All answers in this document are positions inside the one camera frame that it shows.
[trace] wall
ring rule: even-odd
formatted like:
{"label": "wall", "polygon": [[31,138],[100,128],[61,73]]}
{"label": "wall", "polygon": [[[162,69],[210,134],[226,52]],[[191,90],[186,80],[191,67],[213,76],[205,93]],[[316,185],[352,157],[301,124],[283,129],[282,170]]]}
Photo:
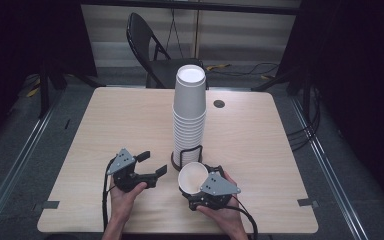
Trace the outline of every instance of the wall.
{"label": "wall", "polygon": [[[299,7],[300,4],[300,0],[217,1],[278,7]],[[169,9],[83,5],[82,10],[97,67],[139,66],[126,41],[127,18],[131,12],[140,14],[158,39],[164,45],[167,43],[172,22]],[[295,19],[294,16],[196,10],[174,10],[174,14],[182,52],[173,29],[168,44],[170,55],[175,58],[182,54],[197,56],[206,65],[280,62]]]}

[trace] human hand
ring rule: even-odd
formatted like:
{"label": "human hand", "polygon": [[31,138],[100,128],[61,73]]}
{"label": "human hand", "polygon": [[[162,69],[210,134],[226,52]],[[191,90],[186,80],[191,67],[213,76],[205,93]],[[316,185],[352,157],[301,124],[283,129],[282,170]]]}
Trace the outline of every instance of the human hand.
{"label": "human hand", "polygon": [[111,218],[102,239],[121,239],[124,225],[130,218],[136,197],[146,188],[146,183],[139,183],[132,191],[126,193],[114,185],[111,177]]}
{"label": "human hand", "polygon": [[[224,172],[226,179],[237,185],[236,182],[229,176],[229,174]],[[227,203],[227,206],[239,207],[239,202],[235,199],[237,196],[233,194],[234,197],[230,199]],[[241,214],[239,211],[232,209],[219,209],[213,210],[205,206],[198,206],[196,210],[200,211],[207,217],[213,219],[217,225],[220,227],[223,232],[225,232],[230,239],[232,240],[247,240],[248,236],[245,232],[244,226],[242,224]]]}

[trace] gray plastic part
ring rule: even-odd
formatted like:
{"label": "gray plastic part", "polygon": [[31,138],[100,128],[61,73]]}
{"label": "gray plastic part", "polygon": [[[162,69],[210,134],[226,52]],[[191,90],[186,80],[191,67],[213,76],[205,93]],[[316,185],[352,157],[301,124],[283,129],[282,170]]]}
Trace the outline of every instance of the gray plastic part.
{"label": "gray plastic part", "polygon": [[135,163],[135,158],[125,148],[122,148],[108,169],[107,175],[112,175],[133,163]]}
{"label": "gray plastic part", "polygon": [[220,196],[237,194],[241,192],[241,189],[215,172],[211,172],[202,184],[201,191],[213,196]]}

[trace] white paper cup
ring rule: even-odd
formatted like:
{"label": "white paper cup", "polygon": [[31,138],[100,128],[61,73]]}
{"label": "white paper cup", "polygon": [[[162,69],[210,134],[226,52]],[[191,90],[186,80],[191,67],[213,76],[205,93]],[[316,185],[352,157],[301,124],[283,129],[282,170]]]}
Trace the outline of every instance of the white paper cup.
{"label": "white paper cup", "polygon": [[179,68],[176,76],[173,109],[181,118],[195,119],[206,111],[205,72],[196,65]]}
{"label": "white paper cup", "polygon": [[197,194],[201,192],[200,188],[207,178],[207,168],[199,162],[191,162],[180,170],[178,176],[179,187],[188,194]]}

